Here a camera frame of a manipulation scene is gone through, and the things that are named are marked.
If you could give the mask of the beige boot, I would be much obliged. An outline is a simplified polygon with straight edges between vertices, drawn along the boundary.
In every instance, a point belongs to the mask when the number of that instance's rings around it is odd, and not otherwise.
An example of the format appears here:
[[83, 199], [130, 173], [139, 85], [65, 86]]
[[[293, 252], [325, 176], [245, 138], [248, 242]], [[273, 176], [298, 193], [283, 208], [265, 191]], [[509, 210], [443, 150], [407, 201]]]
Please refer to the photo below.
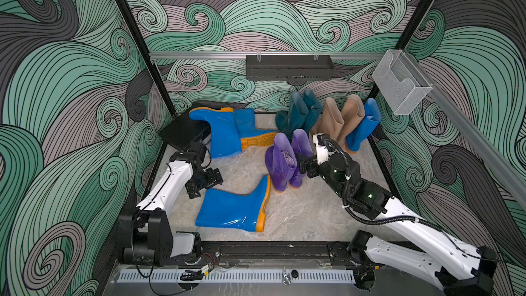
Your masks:
[[341, 115], [344, 123], [336, 141], [342, 148], [345, 148], [346, 137], [357, 128], [365, 117], [364, 104], [360, 96], [349, 95], [341, 110]]
[[322, 115], [311, 129], [310, 136], [320, 133], [329, 134], [331, 139], [336, 141], [344, 124], [345, 121], [336, 101], [333, 98], [328, 97], [325, 100]]

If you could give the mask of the teal boot back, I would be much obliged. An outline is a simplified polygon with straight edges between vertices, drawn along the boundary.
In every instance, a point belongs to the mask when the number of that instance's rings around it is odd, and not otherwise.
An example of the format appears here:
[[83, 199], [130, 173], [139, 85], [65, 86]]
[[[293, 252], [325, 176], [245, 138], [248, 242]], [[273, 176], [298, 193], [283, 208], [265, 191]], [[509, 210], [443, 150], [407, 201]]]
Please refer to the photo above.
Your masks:
[[288, 111], [279, 111], [275, 116], [275, 123], [278, 130], [284, 133], [289, 141], [293, 138], [293, 132], [301, 129], [308, 115], [308, 107], [299, 92], [290, 95]]

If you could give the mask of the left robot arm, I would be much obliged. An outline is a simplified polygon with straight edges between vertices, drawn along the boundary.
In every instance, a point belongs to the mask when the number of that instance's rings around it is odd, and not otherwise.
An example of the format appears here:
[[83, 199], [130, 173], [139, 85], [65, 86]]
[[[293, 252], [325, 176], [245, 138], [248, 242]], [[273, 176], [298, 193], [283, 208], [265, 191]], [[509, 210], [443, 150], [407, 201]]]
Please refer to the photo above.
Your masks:
[[200, 190], [222, 184], [218, 169], [204, 167], [208, 149], [191, 142], [175, 152], [161, 180], [135, 208], [125, 208], [117, 220], [117, 257], [121, 264], [164, 267], [193, 264], [203, 256], [197, 232], [173, 232], [168, 221], [175, 200], [182, 191], [190, 199]]

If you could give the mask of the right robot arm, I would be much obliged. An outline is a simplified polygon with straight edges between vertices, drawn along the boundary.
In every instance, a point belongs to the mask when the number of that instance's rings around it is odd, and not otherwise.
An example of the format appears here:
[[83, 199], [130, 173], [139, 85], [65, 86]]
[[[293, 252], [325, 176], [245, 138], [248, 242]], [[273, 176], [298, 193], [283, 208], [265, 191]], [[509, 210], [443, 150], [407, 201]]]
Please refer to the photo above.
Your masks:
[[347, 247], [360, 267], [355, 279], [374, 281], [374, 270], [389, 266], [420, 278], [445, 295], [491, 295], [497, 255], [450, 235], [405, 206], [380, 185], [360, 175], [360, 165], [329, 134], [316, 134], [302, 153], [294, 146], [297, 167], [309, 178], [320, 177], [342, 201], [342, 209], [367, 226], [386, 226], [403, 236], [399, 245], [359, 231]]

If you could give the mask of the teal boot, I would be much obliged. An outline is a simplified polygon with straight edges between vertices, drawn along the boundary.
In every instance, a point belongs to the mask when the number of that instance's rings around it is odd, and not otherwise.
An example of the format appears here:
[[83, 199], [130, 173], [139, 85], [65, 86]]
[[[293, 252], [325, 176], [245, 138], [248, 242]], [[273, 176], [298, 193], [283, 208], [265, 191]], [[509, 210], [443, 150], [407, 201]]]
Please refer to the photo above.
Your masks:
[[308, 108], [308, 113], [305, 117], [303, 129], [306, 133], [309, 133], [314, 127], [315, 123], [318, 121], [319, 116], [323, 110], [323, 106], [312, 89], [305, 89], [303, 100]]
[[290, 95], [288, 111], [279, 111], [275, 116], [275, 123], [278, 130], [284, 133], [289, 141], [293, 138], [293, 132], [301, 129], [308, 115], [308, 107], [299, 92]]

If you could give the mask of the purple boot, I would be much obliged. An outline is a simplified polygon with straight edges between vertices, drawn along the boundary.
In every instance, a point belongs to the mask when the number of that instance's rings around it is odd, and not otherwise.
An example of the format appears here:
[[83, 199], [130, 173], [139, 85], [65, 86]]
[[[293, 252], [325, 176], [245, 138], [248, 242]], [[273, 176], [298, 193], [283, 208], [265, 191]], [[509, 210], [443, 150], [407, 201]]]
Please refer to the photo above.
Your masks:
[[275, 135], [274, 143], [267, 149], [264, 159], [274, 189], [278, 193], [284, 192], [297, 168], [297, 159], [286, 134], [279, 132]]
[[296, 129], [293, 132], [292, 147], [297, 157], [297, 168], [289, 182], [292, 188], [298, 189], [301, 187], [305, 177], [305, 174], [300, 173], [300, 158], [309, 158], [313, 156], [309, 135], [305, 130]]

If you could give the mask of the large blue boot front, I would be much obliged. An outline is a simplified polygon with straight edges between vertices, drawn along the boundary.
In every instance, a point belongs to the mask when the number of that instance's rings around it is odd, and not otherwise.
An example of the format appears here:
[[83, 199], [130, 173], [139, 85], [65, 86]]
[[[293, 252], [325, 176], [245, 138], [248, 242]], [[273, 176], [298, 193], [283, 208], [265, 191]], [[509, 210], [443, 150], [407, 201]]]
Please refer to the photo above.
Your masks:
[[263, 232], [272, 187], [270, 176], [265, 175], [248, 195], [211, 189], [205, 194], [195, 225]]

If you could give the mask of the small blue boot orange sole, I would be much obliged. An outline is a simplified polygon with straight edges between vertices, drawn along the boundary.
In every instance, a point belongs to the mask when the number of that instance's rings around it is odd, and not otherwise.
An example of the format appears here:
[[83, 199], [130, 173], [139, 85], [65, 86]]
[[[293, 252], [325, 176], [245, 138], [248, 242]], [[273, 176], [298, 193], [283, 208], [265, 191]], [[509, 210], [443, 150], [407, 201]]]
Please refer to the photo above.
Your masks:
[[257, 129], [256, 115], [252, 108], [235, 110], [234, 121], [241, 140], [242, 150], [249, 147], [271, 146], [278, 133], [274, 130]]

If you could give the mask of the beige boot back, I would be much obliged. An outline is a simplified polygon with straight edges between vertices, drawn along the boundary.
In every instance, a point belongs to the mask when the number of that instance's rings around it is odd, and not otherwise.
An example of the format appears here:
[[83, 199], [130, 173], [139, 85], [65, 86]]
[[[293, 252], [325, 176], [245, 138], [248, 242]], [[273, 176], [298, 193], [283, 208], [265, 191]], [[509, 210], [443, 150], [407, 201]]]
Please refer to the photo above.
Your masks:
[[333, 98], [328, 97], [325, 100], [322, 115], [311, 129], [310, 136], [320, 133], [329, 134], [331, 139], [336, 141], [344, 124], [345, 121], [336, 101]]

